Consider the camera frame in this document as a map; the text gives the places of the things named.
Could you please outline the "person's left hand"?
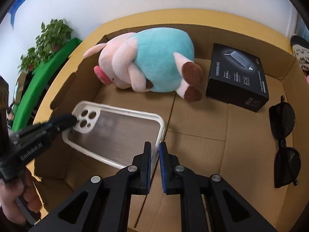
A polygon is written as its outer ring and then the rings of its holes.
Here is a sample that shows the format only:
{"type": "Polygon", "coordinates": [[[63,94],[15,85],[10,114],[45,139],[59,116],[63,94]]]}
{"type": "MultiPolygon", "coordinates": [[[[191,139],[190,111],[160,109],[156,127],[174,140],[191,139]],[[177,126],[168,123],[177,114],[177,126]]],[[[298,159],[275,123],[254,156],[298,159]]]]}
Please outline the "person's left hand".
{"type": "Polygon", "coordinates": [[[24,182],[17,179],[8,183],[1,180],[1,207],[6,218],[17,225],[26,224],[26,218],[19,210],[15,198],[23,196],[28,208],[39,213],[42,208],[40,197],[33,183],[30,171],[25,169],[24,182]]]}

